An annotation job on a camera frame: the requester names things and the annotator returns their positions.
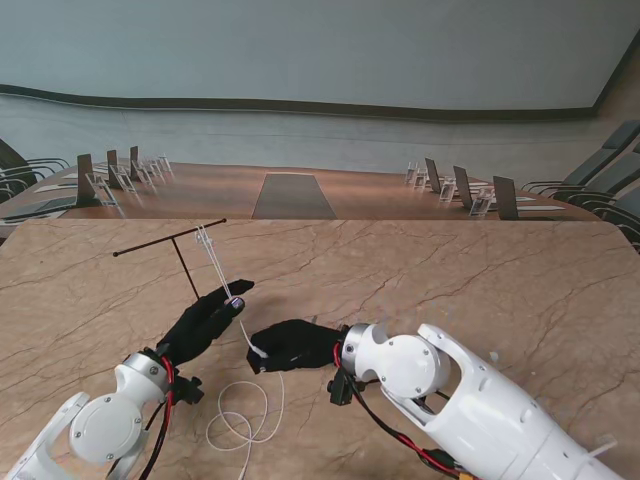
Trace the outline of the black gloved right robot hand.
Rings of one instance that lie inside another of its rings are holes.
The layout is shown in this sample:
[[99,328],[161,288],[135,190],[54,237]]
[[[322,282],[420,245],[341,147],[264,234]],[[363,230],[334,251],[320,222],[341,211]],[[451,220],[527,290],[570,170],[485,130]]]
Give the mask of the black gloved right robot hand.
[[247,361],[255,374],[322,368],[333,362],[333,349],[344,336],[344,330],[302,319],[282,321],[250,337],[251,344],[267,357],[249,349]]

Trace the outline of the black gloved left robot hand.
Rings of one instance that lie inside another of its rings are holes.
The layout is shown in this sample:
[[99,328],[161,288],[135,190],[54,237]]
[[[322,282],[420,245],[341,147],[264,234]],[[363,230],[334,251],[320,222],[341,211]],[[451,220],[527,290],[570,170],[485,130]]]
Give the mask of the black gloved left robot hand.
[[251,280],[239,279],[228,285],[231,298],[223,287],[199,298],[158,342],[156,351],[173,366],[197,358],[242,312],[245,303],[241,295],[254,285]]

